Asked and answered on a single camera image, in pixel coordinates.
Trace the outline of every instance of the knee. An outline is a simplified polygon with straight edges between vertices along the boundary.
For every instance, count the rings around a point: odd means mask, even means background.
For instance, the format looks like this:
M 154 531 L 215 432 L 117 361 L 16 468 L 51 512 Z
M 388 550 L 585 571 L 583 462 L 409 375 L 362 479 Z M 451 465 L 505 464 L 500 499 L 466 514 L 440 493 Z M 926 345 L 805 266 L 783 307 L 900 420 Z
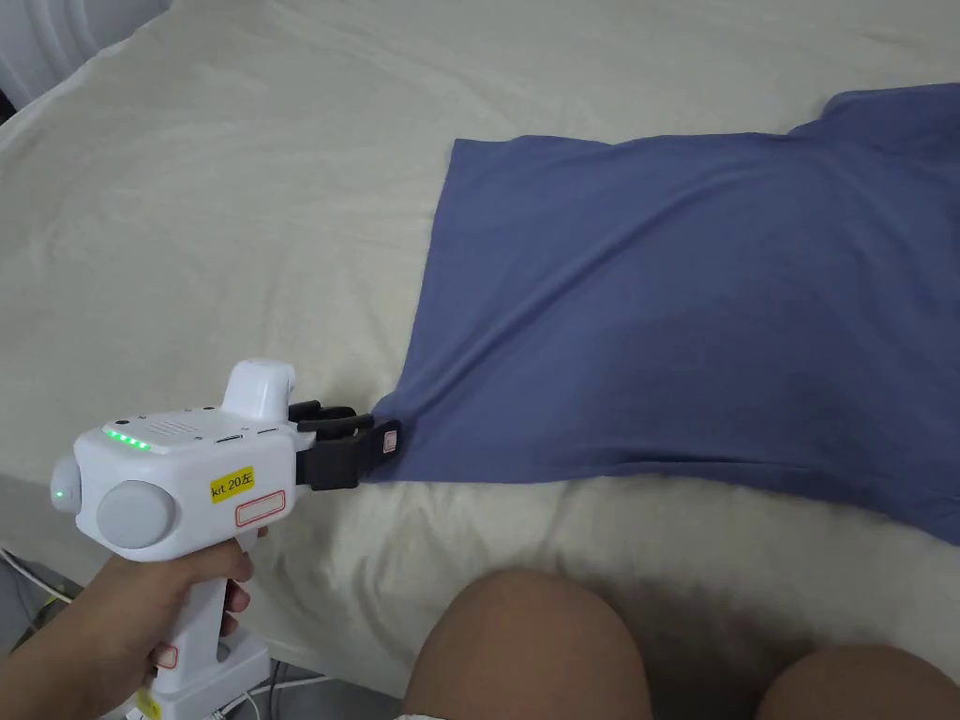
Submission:
M 620 616 L 598 594 L 535 570 L 501 570 L 483 577 L 457 597 L 450 612 L 505 634 L 630 638 Z
M 798 660 L 770 687 L 760 720 L 817 716 L 954 718 L 960 688 L 905 650 L 883 645 L 827 648 Z

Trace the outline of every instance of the yellow label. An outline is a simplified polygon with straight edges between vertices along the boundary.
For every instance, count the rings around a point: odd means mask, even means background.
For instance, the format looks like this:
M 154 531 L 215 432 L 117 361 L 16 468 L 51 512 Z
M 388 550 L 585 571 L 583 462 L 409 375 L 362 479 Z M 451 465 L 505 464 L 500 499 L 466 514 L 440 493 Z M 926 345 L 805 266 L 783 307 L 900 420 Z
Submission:
M 241 468 L 210 483 L 210 500 L 216 505 L 247 490 L 253 490 L 253 467 Z
M 160 720 L 160 705 L 150 697 L 150 692 L 146 687 L 141 687 L 136 691 L 136 708 L 143 713 L 147 720 Z

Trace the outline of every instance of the floor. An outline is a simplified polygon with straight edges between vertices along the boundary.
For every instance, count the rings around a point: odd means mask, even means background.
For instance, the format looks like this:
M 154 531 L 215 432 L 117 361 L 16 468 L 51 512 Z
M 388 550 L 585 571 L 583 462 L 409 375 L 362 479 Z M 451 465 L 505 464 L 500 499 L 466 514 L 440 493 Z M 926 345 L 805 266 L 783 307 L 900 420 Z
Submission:
M 32 567 L 54 587 L 61 579 Z M 0 652 L 8 654 L 25 637 L 33 618 L 44 608 L 46 593 L 23 580 L 0 560 Z M 281 668 L 286 680 L 311 677 L 301 668 Z M 366 688 L 340 681 L 280 690 L 272 718 L 266 694 L 255 696 L 262 720 L 393 720 L 399 714 L 399 700 Z M 249 704 L 235 710 L 229 720 L 256 720 Z

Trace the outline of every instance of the bare knee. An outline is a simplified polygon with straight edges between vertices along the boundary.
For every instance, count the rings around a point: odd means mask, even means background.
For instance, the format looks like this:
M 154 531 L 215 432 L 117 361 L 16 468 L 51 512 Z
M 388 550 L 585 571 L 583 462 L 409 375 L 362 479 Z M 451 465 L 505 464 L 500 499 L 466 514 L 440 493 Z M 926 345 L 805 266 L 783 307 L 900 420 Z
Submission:
M 926 660 L 887 646 L 821 650 L 770 687 L 758 720 L 960 716 L 960 688 Z
M 404 707 L 467 720 L 638 718 L 648 704 L 639 652 L 607 603 L 567 580 L 507 570 L 450 605 L 420 653 Z

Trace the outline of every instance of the blue cloth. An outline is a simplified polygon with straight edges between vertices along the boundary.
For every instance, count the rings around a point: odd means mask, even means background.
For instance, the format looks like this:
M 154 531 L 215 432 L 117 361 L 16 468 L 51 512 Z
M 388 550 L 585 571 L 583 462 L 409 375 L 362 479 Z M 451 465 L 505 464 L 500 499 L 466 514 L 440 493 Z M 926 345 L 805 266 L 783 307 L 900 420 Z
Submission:
M 960 544 L 960 84 L 786 136 L 458 140 L 376 480 L 666 472 Z

